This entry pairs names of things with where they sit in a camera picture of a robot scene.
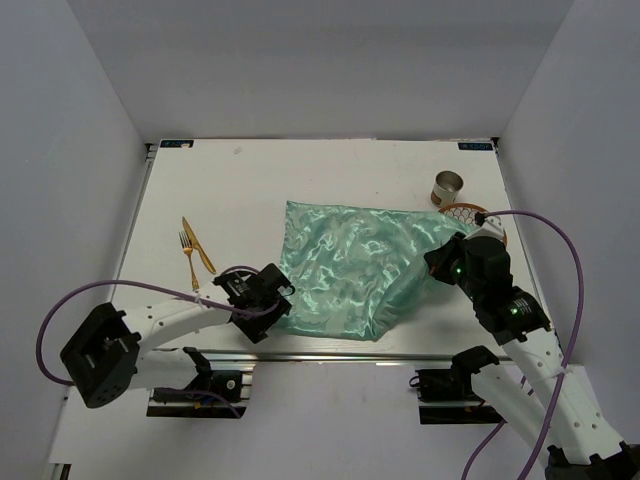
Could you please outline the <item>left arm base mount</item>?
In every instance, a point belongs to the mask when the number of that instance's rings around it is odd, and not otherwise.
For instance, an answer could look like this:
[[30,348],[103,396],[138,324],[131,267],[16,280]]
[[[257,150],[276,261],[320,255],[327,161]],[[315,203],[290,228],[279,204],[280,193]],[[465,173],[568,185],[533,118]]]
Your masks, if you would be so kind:
[[246,412],[253,372],[223,366],[199,374],[179,393],[153,390],[146,416],[151,418],[233,419]]

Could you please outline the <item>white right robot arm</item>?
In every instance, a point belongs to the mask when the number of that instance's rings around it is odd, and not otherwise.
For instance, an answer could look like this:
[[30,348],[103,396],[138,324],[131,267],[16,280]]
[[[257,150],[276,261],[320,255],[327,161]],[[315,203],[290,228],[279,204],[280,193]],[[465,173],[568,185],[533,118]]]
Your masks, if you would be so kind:
[[431,277],[458,286],[476,318],[529,386],[508,379],[499,360],[477,346],[452,359],[451,384],[461,397],[480,397],[528,443],[526,478],[541,454],[548,479],[636,479],[639,448],[628,444],[590,400],[536,299],[514,286],[504,243],[490,236],[454,235],[427,252]]

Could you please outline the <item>gold fork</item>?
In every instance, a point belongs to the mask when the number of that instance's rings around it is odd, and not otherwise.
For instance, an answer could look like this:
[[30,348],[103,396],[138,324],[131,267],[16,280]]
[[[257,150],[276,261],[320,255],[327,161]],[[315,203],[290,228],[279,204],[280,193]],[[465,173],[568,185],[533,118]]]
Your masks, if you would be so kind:
[[197,291],[200,286],[199,286],[199,282],[195,273],[195,269],[194,269],[194,265],[193,265],[193,261],[192,261],[192,254],[193,254],[193,246],[192,243],[187,235],[187,233],[185,231],[181,231],[179,233],[179,238],[180,238],[180,242],[181,242],[181,246],[182,246],[182,250],[183,253],[186,255],[186,258],[188,260],[188,264],[189,264],[189,270],[190,270],[190,277],[191,277],[191,288],[193,291]]

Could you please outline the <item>floral plate with orange rim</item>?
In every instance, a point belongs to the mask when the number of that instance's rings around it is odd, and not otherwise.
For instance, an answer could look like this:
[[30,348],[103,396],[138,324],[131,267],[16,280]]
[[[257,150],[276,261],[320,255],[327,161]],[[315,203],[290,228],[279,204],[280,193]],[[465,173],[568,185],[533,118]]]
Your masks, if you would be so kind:
[[471,232],[467,240],[488,237],[500,240],[507,245],[507,234],[498,217],[489,216],[488,210],[472,203],[452,203],[441,207],[439,212],[470,226]]

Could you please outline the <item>mint green satin cloth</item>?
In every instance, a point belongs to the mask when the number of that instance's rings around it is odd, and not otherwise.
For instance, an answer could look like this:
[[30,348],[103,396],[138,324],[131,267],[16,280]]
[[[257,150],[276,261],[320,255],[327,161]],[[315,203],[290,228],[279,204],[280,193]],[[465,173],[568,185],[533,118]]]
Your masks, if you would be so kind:
[[447,287],[423,256],[471,230],[437,212],[288,202],[280,269],[295,292],[276,330],[379,340],[445,301]]

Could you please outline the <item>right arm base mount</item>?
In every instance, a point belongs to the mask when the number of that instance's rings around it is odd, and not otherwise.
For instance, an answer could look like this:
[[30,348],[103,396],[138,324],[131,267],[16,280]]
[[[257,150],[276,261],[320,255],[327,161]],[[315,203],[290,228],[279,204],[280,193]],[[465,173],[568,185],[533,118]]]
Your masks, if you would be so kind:
[[421,425],[498,424],[502,417],[455,379],[450,369],[417,370],[409,380],[416,391]]

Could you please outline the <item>cream metal cup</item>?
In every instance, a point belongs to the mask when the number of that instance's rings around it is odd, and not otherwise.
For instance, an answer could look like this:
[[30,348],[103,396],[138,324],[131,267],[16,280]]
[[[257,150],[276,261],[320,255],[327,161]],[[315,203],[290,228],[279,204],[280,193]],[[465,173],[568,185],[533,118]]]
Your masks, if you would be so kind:
[[431,202],[438,208],[444,208],[456,201],[464,181],[456,172],[445,170],[439,172],[434,179],[431,191]]

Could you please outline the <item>gold knife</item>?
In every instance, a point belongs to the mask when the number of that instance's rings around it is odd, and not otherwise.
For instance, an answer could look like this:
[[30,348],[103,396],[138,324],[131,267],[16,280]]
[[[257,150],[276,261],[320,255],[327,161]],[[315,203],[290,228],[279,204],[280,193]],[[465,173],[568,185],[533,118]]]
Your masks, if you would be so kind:
[[204,250],[203,246],[199,242],[199,240],[198,240],[193,228],[191,227],[190,223],[188,222],[188,220],[185,217],[182,217],[181,221],[182,221],[182,226],[183,226],[183,228],[184,228],[184,230],[185,230],[185,232],[187,234],[187,237],[190,240],[191,246],[199,254],[200,259],[201,259],[204,267],[211,274],[215,274],[216,273],[216,268],[214,267],[214,265],[213,265],[212,261],[210,260],[209,256],[206,254],[206,251]]

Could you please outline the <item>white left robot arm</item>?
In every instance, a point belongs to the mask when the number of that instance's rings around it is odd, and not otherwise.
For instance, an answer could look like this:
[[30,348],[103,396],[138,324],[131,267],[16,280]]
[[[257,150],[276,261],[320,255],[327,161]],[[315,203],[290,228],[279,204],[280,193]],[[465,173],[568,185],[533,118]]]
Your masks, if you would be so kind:
[[133,310],[96,306],[60,357],[86,407],[108,405],[128,390],[156,390],[164,398],[224,401],[225,382],[192,346],[168,343],[203,329],[235,325],[252,343],[291,310],[296,289],[274,264],[260,271],[231,268],[194,292],[169,291],[169,300]]

